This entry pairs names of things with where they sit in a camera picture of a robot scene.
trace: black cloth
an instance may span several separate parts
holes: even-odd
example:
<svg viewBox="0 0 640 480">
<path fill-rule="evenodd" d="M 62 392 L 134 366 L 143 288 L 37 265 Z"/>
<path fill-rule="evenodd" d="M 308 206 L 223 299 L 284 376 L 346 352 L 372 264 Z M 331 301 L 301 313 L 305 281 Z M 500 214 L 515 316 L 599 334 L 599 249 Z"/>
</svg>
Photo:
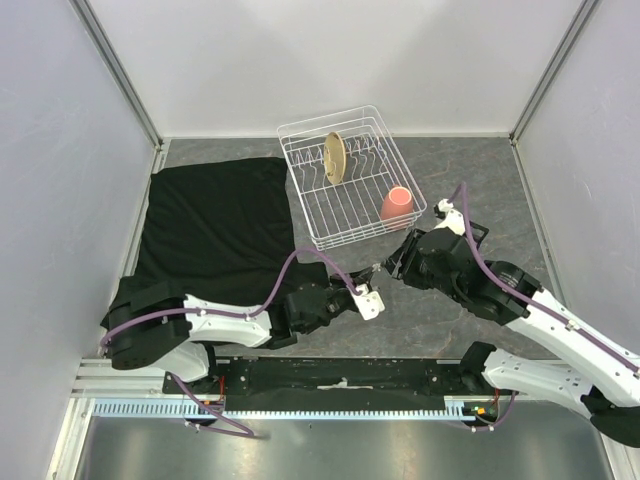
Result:
<svg viewBox="0 0 640 480">
<path fill-rule="evenodd" d="M 280 158 L 168 168 L 152 176 L 140 253 L 116 302 L 170 280 L 203 300 L 262 304 L 295 249 Z M 298 286 L 328 285 L 323 263 L 294 260 L 276 300 Z"/>
</svg>

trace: wire dish rack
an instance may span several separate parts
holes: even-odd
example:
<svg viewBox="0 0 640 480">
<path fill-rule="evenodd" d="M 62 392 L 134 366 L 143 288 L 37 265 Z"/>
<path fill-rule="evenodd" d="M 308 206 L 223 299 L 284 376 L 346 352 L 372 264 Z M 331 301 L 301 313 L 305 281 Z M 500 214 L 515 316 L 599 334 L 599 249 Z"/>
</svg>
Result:
<svg viewBox="0 0 640 480">
<path fill-rule="evenodd" d="M 347 155 L 345 174 L 338 185 L 332 185 L 325 174 L 324 142 L 331 132 L 342 137 Z M 283 125 L 278 128 L 278 137 L 318 250 L 408 228 L 427 208 L 373 106 Z M 413 212 L 383 221 L 380 209 L 394 186 L 411 192 Z"/>
</svg>

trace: pink cup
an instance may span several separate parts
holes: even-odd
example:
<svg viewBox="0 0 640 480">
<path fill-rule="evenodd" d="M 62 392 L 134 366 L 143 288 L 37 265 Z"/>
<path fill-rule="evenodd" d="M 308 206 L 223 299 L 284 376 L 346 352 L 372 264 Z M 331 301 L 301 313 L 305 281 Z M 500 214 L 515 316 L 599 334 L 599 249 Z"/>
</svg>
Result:
<svg viewBox="0 0 640 480">
<path fill-rule="evenodd" d="M 407 215 L 413 212 L 413 196 L 408 188 L 394 186 L 382 203 L 382 209 L 380 210 L 380 220 L 387 224 L 393 230 L 400 230 L 406 227 L 410 223 L 410 219 L 406 222 L 394 222 L 393 219 Z"/>
</svg>

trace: wooden plate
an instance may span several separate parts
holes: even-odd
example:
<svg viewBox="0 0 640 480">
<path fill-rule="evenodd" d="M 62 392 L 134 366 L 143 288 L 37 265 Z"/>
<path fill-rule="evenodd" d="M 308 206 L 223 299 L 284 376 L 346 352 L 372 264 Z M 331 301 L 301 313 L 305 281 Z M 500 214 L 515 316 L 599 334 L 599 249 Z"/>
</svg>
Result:
<svg viewBox="0 0 640 480">
<path fill-rule="evenodd" d="M 324 142 L 324 171 L 333 185 L 342 182 L 347 169 L 347 153 L 340 135 L 331 132 Z"/>
</svg>

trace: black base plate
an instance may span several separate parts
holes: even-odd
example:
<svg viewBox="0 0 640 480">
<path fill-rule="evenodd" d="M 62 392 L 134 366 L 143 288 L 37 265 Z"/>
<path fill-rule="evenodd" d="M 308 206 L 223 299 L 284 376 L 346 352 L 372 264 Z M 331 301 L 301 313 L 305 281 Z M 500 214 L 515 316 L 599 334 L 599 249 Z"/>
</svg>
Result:
<svg viewBox="0 0 640 480">
<path fill-rule="evenodd" d="M 489 384 L 470 392 L 457 363 L 433 359 L 219 357 L 227 409 L 233 411 L 380 411 L 441 409 L 445 395 L 493 395 Z M 359 389 L 318 389 L 346 379 Z M 220 393 L 214 379 L 189 385 L 197 394 Z M 179 394 L 165 378 L 163 393 Z"/>
</svg>

